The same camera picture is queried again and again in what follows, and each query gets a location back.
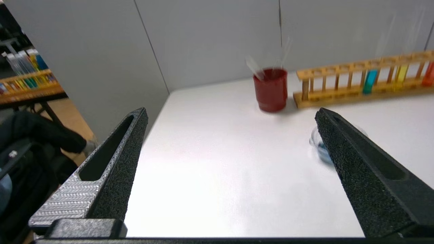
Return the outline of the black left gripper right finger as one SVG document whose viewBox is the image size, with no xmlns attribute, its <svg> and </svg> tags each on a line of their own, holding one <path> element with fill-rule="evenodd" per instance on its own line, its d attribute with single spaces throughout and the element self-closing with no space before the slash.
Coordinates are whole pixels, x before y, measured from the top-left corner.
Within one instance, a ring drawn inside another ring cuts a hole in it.
<svg viewBox="0 0 434 244">
<path fill-rule="evenodd" d="M 364 236 L 433 238 L 433 189 L 338 113 L 315 120 Z"/>
</svg>

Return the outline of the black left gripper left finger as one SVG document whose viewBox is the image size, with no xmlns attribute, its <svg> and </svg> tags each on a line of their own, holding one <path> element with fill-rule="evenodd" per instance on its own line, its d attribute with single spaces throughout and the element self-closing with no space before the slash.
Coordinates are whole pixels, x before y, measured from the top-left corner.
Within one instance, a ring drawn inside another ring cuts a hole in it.
<svg viewBox="0 0 434 244">
<path fill-rule="evenodd" d="M 62 218 L 124 220 L 147 124 L 144 107 L 127 114 L 31 216 L 31 230 L 43 235 Z"/>
</svg>

